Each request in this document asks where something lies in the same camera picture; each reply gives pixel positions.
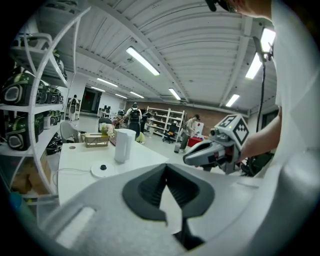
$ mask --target doorway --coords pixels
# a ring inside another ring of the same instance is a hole
[[[80,110],[89,113],[93,112],[92,109],[95,103],[95,99],[97,100],[96,93],[85,88]]]

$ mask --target person's arm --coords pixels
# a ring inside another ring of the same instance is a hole
[[[247,138],[239,162],[245,158],[257,156],[277,148],[280,141],[281,124],[282,110],[279,108],[278,115],[264,129]]]
[[[123,123],[126,120],[126,118],[129,116],[130,112],[131,112],[131,108],[128,109],[128,111],[125,113],[125,115],[119,122]]]

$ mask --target ceiling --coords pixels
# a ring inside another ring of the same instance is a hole
[[[234,110],[257,109],[262,71],[245,78],[255,55],[252,36],[261,37],[270,22],[211,12],[205,0],[88,0],[91,10],[81,19],[76,65],[89,84],[145,101],[177,102],[224,108],[233,94]],[[159,72],[154,76],[127,52],[134,47]],[[117,84],[113,87],[97,78]],[[276,70],[266,68],[265,105],[274,104]]]

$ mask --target cable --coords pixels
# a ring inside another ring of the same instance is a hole
[[[80,169],[76,169],[76,168],[62,168],[62,169],[59,169],[57,170],[53,175],[52,175],[52,182],[53,184],[58,187],[58,184],[55,183],[55,175],[60,172],[60,171],[78,171],[79,174],[73,174],[73,175],[84,175],[86,173],[90,173],[91,171],[90,170],[80,170]]]
[[[265,78],[266,78],[266,65],[263,63],[263,74],[262,74],[262,85],[261,85],[261,99],[260,99],[260,106],[259,106],[259,112],[258,112],[258,120],[256,122],[256,129],[255,131],[259,131],[259,122],[260,122],[260,116],[262,111],[262,105],[264,103],[264,94],[265,94]]]

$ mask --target chair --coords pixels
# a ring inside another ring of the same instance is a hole
[[[75,129],[69,122],[65,121],[60,124],[62,143],[79,143],[81,133],[84,132]]]
[[[111,124],[112,125],[112,121],[109,118],[99,118],[99,122],[98,122],[98,133],[101,133],[100,131],[100,124]]]
[[[176,135],[176,131],[177,131],[177,130],[178,130],[177,124],[176,124],[176,123],[172,123],[172,124],[170,125],[170,127],[169,127],[169,131],[163,134],[163,135],[164,135],[164,138],[162,139],[162,141],[163,141],[163,142],[167,141],[167,142],[169,142],[169,144],[170,144],[171,142],[173,142],[173,141],[171,140],[171,138],[173,138],[173,137]]]

